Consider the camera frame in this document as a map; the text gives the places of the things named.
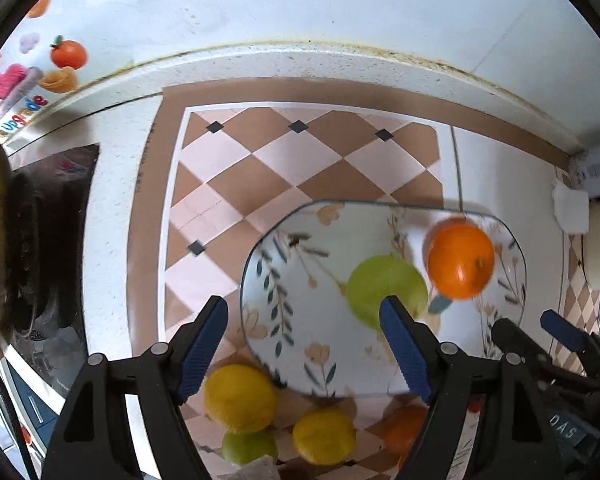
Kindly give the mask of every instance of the white wall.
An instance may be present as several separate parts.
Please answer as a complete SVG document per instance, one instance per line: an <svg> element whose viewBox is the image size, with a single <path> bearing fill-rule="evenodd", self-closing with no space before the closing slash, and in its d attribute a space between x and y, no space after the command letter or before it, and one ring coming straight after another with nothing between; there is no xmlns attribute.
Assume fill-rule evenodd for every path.
<svg viewBox="0 0 600 480"><path fill-rule="evenodd" d="M19 38L30 32L40 44L21 54ZM567 0L52 0L44 16L21 23L1 63L54 69L48 44L58 34L88 51L81 85L179 52L311 40L475 75L546 114L576 144L600 127L600 41Z"/></svg>

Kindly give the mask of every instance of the lime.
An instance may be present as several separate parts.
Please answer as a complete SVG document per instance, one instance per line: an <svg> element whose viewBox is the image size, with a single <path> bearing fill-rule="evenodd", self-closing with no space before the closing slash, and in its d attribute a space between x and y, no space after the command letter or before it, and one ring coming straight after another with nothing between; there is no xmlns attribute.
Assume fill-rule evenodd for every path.
<svg viewBox="0 0 600 480"><path fill-rule="evenodd" d="M335 408L319 408L303 415L294 426L294 446L313 465L342 462L356 445L351 419Z"/></svg>
<svg viewBox="0 0 600 480"><path fill-rule="evenodd" d="M203 384L207 415L232 433L255 433L273 421L276 393L269 378L246 365L218 368Z"/></svg>
<svg viewBox="0 0 600 480"><path fill-rule="evenodd" d="M222 456L235 465L247 465L263 455L278 459L278 448L269 430L257 433L225 433Z"/></svg>
<svg viewBox="0 0 600 480"><path fill-rule="evenodd" d="M380 302L387 296L397 296L413 319L427 309L427 283L410 263L390 255L372 256L353 270L347 301L361 323L380 330Z"/></svg>

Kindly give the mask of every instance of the blue gripper pad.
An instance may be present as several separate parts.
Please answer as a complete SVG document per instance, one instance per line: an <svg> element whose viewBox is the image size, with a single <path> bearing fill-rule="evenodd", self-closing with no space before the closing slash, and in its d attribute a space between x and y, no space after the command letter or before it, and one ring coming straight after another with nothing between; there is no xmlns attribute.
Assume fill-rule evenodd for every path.
<svg viewBox="0 0 600 480"><path fill-rule="evenodd" d="M540 326L572 352L583 352L586 348L585 334L553 310L542 313Z"/></svg>
<svg viewBox="0 0 600 480"><path fill-rule="evenodd" d="M200 312L200 316L205 314L205 309L206 307ZM214 305L211 314L203 321L200 331L182 361L180 386L178 387L181 404L200 389L202 379L205 378L228 320L229 309L226 301L218 298L218 302Z"/></svg>
<svg viewBox="0 0 600 480"><path fill-rule="evenodd" d="M410 392L420 396L426 403L431 402L433 390L429 384L427 363L411 333L387 299L380 303L380 326Z"/></svg>

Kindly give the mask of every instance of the paper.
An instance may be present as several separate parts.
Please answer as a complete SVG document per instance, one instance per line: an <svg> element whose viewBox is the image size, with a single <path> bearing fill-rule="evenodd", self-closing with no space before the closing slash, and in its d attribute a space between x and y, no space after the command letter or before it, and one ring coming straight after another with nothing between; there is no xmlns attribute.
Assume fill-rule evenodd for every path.
<svg viewBox="0 0 600 480"><path fill-rule="evenodd" d="M569 235L589 232L589 193L569 189L557 178L554 182L554 216L560 229Z"/></svg>

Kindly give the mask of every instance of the tile border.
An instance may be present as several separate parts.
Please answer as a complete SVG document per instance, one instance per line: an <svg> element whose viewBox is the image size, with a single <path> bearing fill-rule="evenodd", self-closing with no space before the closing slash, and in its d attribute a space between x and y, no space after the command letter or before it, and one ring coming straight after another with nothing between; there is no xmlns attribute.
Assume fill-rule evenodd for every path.
<svg viewBox="0 0 600 480"><path fill-rule="evenodd" d="M166 87L144 147L132 205L127 249L127 316L133 355L164 334L164 280L173 161L187 107L242 102L298 102L351 106L437 121L516 147L565 169L568 156L528 131L478 110L403 89L326 78L263 77L212 80Z"/></svg>

